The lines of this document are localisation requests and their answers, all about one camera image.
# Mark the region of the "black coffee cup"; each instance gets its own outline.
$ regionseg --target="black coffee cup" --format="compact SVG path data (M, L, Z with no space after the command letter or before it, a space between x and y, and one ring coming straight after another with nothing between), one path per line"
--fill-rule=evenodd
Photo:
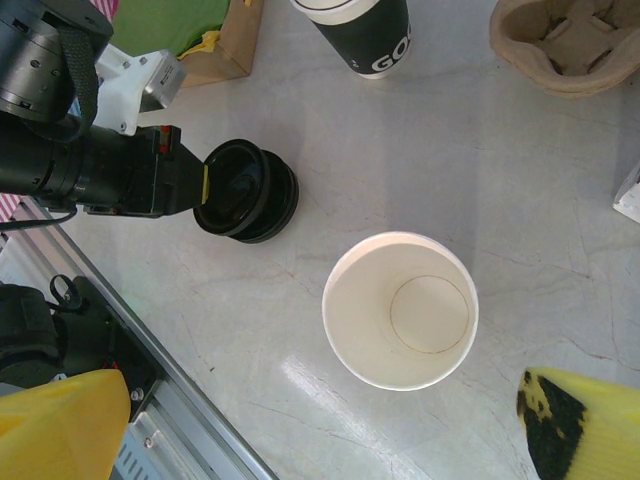
M359 75L391 73L411 45L406 0L291 0Z

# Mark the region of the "screw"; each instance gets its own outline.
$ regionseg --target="screw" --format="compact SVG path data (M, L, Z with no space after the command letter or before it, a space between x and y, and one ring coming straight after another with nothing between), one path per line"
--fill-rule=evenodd
M141 388L136 388L133 392L131 392L131 400L134 402L141 402L144 398L144 390Z

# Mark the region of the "cup rim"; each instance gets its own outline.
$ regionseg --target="cup rim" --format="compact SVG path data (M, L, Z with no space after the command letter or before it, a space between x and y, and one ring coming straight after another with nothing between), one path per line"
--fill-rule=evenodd
M291 0L291 3L293 3L293 6L296 7L298 10L300 10L301 12L308 13L310 15L334 15L336 13L342 12L343 10L351 8L356 3L362 2L362 1L366 1L366 0L343 0L342 3L340 3L339 5L336 5L334 7L329 7L329 8L311 8L300 3L300 0Z
M380 242L381 240L384 241L387 239L392 241L388 241L380 245L377 245L374 248L371 248L369 250L365 250L362 252L362 254L359 253L360 250L365 249L365 247L369 246L370 244L372 243L375 244L377 242ZM359 258L362 258L366 253L369 253L374 250L378 250L379 248L382 248L388 245L393 245L393 244L413 244L413 245L428 247L437 251L438 253L443 255L445 258L447 258L447 260L451 261L460 270L460 272L462 273L462 276L466 280L467 285L469 286L469 290L471 291L471 302L473 304L472 306L475 308L475 315L473 316L473 318L470 318L472 325L471 325L471 333L469 335L469 340L467 341L467 345L465 346L464 350L461 352L456 362L446 371L438 375L435 379L429 380L422 384L410 385L406 387L397 386L397 385L387 385L387 384L374 382L360 375L358 372L356 372L336 348L335 341L333 340L329 332L329 328L327 327L328 322L327 322L326 312L327 312L328 291L330 290L330 287L336 282L337 278L339 278L344 273L344 271L346 271L346 267L349 266L349 264L353 263L353 261L358 260ZM322 294L322 323L324 326L325 334L327 335L327 339L329 340L329 344L331 345L331 349L336 354L338 359L342 362L342 364L360 380L362 380L363 382L369 385L372 385L374 387L381 388L384 390L392 390L392 391L398 391L398 392L410 392L415 390L421 390L423 388L435 385L436 383L441 382L446 377L451 375L454 371L458 369L458 367L469 355L469 352L471 351L471 347L475 342L476 334L478 332L478 323L479 323L478 291L477 291L475 282L471 278L471 274L467 270L467 267L465 267L462 261L451 250L449 250L447 247L442 245L440 242L432 238L429 238L427 236L420 235L418 233L401 232L401 231L383 232L377 235L367 237L364 240L358 242L353 247L351 247L344 255L342 255L342 257L340 257L340 260L338 260L338 262L335 264L335 266L333 267L333 270L331 270L331 273L329 274L329 278L327 279L324 292Z

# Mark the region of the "cup bottom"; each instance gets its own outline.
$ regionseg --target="cup bottom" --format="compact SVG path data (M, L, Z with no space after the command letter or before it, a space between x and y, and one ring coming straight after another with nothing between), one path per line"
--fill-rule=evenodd
M391 303L391 326L402 343L420 353L453 348L469 325L462 293L440 277L424 276L405 283Z

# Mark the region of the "white table surface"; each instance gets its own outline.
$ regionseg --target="white table surface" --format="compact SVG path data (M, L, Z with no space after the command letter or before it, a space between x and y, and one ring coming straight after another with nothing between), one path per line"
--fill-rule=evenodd
M214 237L189 212L66 227L283 479L533 479L525 367L640 386L640 225L611 208L640 160L640 85L547 95L490 50L494 4L410 0L410 57L367 81L267 2L251 77L146 118L202 159L237 137L281 155L302 191L275 239ZM322 326L332 266L386 230L443 242L480 295L467 360L412 393L356 379Z

